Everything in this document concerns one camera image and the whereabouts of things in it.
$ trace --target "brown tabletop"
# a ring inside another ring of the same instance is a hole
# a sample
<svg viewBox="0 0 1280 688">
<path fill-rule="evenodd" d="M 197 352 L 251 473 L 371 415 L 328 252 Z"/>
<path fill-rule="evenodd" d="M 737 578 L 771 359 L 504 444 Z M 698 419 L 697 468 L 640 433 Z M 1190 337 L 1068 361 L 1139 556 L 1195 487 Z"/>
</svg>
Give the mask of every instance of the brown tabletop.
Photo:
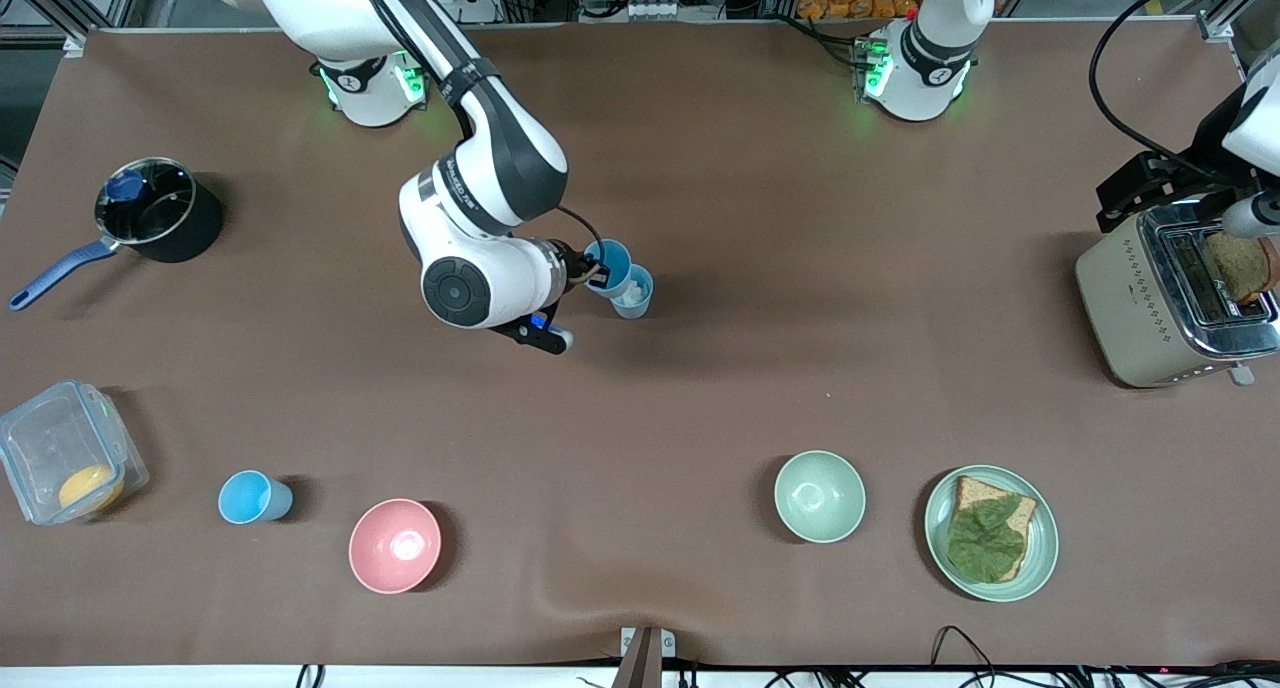
<svg viewBox="0 0 1280 688">
<path fill-rule="evenodd" d="M 992 26 L 931 124 L 855 105 L 786 27 L 477 33 L 564 146 L 567 205 L 655 275 L 639 322 L 568 295 L 562 357 L 422 306 L 396 197 L 457 137 L 438 96 L 362 129 L 283 36 L 93 36 L 0 223 L 5 290 L 95 237 L 97 187 L 138 156 L 205 173 L 228 224 L 200 260 L 124 254 L 0 315 L 0 410 L 95 384 L 152 471 L 87 526 L 27 524 L 3 491 L 0 662 L 563 661 L 631 624 L 719 664 L 918 664 L 950 623 L 997 662 L 1276 655 L 1280 370 L 1125 391 L 1075 289 L 1093 187 L 1138 150 L 1089 101 L 1100 32 Z M 1190 22 L 1126 27 L 1103 78 L 1174 146 L 1238 82 Z M 808 448 L 865 480 L 844 542 L 773 514 Z M 1018 604 L 959 593 L 923 543 L 928 489 L 975 463 L 1032 480 L 1060 524 L 1053 578 Z M 223 523 L 243 468 L 291 477 L 288 520 Z M 385 597 L 346 550 L 394 496 L 449 545 L 424 591 Z"/>
</svg>

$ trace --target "plate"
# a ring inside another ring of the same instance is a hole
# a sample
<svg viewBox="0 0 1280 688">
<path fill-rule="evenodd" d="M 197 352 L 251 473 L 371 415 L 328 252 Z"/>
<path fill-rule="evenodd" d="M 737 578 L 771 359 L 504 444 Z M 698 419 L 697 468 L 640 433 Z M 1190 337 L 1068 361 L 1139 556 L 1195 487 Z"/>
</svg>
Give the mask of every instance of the plate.
<svg viewBox="0 0 1280 688">
<path fill-rule="evenodd" d="M 1027 558 L 1023 559 L 1018 575 L 1009 583 L 970 581 L 952 568 L 951 560 L 947 559 L 947 528 L 951 526 L 951 512 L 956 505 L 956 483 L 960 483 L 961 474 L 982 480 L 983 483 L 992 483 L 997 489 L 1036 497 L 1039 504 L 1032 514 L 1030 528 L 1027 532 Z M 933 552 L 933 561 L 937 561 L 942 573 L 957 588 L 970 596 L 997 604 L 1020 601 L 1039 591 L 1057 565 L 1057 522 L 1053 520 L 1053 512 L 1048 509 L 1044 496 L 1041 496 L 1039 491 L 1020 474 L 997 465 L 965 465 L 938 480 L 928 504 L 924 505 L 924 540 L 929 543 L 929 552 Z"/>
</svg>

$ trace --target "bowl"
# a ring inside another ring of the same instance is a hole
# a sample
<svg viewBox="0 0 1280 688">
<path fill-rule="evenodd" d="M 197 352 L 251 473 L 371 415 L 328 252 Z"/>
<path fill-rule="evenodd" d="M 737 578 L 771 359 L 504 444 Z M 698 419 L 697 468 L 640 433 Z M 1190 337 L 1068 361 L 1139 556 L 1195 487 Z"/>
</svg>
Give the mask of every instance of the bowl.
<svg viewBox="0 0 1280 688">
<path fill-rule="evenodd" d="M 1007 583 L 978 583 L 961 575 L 947 558 L 947 528 L 951 527 L 951 512 L 956 505 L 956 483 L 960 482 L 961 474 L 982 480 L 983 483 L 992 483 L 1005 491 L 1036 497 L 1039 504 L 1032 514 L 1030 528 L 1027 532 L 1027 558 L 1023 559 L 1018 575 Z M 1043 588 L 1057 565 L 1057 522 L 1053 519 L 1053 512 L 1048 509 L 1048 503 L 1029 480 L 1000 465 L 965 465 L 938 480 L 933 492 L 929 494 L 929 501 L 924 505 L 924 540 L 942 574 L 965 593 L 983 601 L 997 604 L 1020 601 Z"/>
<path fill-rule="evenodd" d="M 403 593 L 440 559 L 440 524 L 422 504 L 393 497 L 365 512 L 347 546 L 351 570 L 375 593 Z"/>
<path fill-rule="evenodd" d="M 791 457 L 773 482 L 778 518 L 813 543 L 835 543 L 858 528 L 867 512 L 867 489 L 858 471 L 832 451 Z"/>
</svg>

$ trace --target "black pot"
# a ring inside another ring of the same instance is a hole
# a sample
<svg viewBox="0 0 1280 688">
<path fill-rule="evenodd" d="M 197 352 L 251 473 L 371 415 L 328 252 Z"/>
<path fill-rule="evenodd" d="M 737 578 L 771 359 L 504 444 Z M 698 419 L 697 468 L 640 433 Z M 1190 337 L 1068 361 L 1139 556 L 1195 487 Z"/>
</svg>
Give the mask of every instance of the black pot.
<svg viewBox="0 0 1280 688">
<path fill-rule="evenodd" d="M 23 309 L 73 270 L 110 258 L 120 246 L 160 263 L 196 258 L 223 229 L 223 205 L 174 160 L 141 159 L 116 170 L 97 193 L 93 219 L 100 240 L 63 256 L 9 299 Z"/>
</svg>

